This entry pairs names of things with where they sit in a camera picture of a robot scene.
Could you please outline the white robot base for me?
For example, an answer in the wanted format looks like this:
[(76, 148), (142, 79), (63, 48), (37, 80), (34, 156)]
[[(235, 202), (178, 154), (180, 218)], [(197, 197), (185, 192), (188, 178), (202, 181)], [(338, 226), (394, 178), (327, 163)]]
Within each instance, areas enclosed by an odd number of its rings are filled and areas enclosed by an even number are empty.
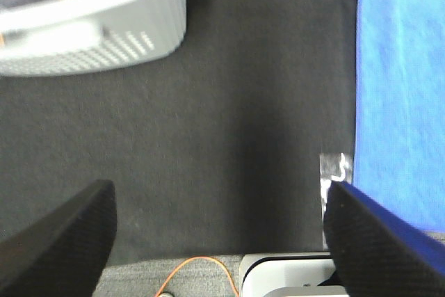
[(241, 296), (347, 296), (328, 252), (245, 255), (239, 266)]

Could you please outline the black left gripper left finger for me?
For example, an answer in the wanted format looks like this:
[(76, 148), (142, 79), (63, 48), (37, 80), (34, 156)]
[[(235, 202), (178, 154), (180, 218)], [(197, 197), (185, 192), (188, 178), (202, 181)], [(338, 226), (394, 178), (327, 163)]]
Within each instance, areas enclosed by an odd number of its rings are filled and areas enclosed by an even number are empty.
[(115, 236), (115, 187), (97, 180), (1, 242), (1, 295), (93, 295)]

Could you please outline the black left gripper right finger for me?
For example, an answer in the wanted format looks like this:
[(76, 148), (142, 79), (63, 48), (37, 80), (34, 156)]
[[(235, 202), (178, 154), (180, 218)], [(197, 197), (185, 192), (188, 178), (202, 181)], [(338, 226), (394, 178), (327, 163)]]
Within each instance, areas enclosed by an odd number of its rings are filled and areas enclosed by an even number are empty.
[(444, 295), (444, 244), (353, 185), (332, 183), (323, 229), (349, 296)]

